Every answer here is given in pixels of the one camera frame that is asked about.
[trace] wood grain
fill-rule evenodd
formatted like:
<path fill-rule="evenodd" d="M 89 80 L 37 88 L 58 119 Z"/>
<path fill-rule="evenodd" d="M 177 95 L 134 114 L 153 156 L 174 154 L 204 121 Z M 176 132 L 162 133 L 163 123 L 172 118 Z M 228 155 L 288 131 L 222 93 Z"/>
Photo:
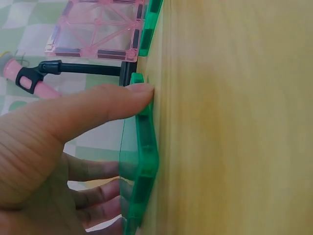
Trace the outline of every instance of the wood grain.
<path fill-rule="evenodd" d="M 142 235 L 313 234 L 312 9 L 164 1 L 138 70 L 160 151 Z"/>

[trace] checkered floor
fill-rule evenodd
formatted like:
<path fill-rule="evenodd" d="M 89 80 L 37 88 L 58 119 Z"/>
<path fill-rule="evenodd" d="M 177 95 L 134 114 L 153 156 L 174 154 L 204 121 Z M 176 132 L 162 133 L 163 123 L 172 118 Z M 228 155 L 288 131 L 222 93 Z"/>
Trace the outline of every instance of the checkered floor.
<path fill-rule="evenodd" d="M 38 65 L 46 58 L 44 48 L 67 0 L 0 0 L 0 53 L 11 51 L 25 67 Z M 61 58 L 72 63 L 101 63 L 120 66 L 116 61 L 90 61 Z M 72 94 L 102 83 L 118 84 L 118 77 L 63 73 L 48 75 L 45 82 L 55 89 Z M 0 112 L 5 114 L 38 100 L 0 78 Z M 124 120 L 117 120 L 91 130 L 69 142 L 65 151 L 78 158 L 118 160 Z"/>

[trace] translucent plastic tile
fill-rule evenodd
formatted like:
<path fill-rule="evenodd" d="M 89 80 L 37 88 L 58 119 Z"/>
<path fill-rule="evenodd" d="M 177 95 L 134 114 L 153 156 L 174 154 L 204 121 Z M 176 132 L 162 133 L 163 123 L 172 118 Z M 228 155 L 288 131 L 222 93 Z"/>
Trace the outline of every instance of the translucent plastic tile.
<path fill-rule="evenodd" d="M 46 54 L 137 61 L 144 1 L 70 0 L 46 45 Z"/>

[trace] black plastic connector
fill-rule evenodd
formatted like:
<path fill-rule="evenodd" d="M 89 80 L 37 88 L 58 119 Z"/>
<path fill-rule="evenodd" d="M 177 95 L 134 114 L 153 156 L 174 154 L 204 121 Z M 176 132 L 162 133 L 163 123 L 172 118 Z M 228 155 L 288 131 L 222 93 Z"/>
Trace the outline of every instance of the black plastic connector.
<path fill-rule="evenodd" d="M 137 62 L 122 62 L 119 85 L 128 86 L 131 83 L 133 72 L 137 72 Z"/>

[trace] hand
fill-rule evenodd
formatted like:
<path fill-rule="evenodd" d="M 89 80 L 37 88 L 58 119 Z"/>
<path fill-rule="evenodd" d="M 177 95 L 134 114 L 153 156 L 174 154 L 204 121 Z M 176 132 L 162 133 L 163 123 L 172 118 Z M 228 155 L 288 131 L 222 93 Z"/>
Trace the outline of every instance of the hand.
<path fill-rule="evenodd" d="M 152 100 L 153 87 L 102 85 L 30 103 L 0 117 L 0 234 L 85 235 L 121 213 L 119 182 L 74 191 L 67 181 L 118 175 L 118 163 L 79 160 L 66 142 L 107 121 L 128 118 Z M 121 220 L 91 235 L 122 235 Z"/>

